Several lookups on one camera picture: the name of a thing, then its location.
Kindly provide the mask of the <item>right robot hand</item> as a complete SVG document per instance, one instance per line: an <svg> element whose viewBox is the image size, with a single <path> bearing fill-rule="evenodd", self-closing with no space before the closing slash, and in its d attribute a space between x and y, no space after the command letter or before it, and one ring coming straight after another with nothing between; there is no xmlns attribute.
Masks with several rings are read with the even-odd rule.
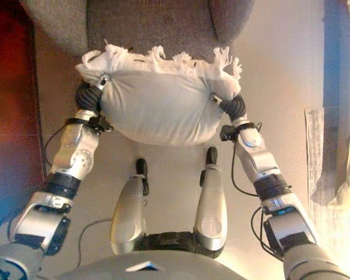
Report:
<svg viewBox="0 0 350 280"><path fill-rule="evenodd" d="M212 93L211 101L229 116L231 122L246 116L246 104L239 94L232 100L224 100L217 94Z"/></svg>

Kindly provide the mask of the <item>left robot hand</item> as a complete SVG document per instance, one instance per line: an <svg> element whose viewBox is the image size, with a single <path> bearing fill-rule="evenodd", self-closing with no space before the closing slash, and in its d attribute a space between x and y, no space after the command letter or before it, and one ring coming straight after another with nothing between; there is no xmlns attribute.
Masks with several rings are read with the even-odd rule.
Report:
<svg viewBox="0 0 350 280"><path fill-rule="evenodd" d="M92 84L82 82L75 93L77 108L79 110L87 110L99 114L102 110L101 99L103 96L103 90L110 81L110 75L104 74Z"/></svg>

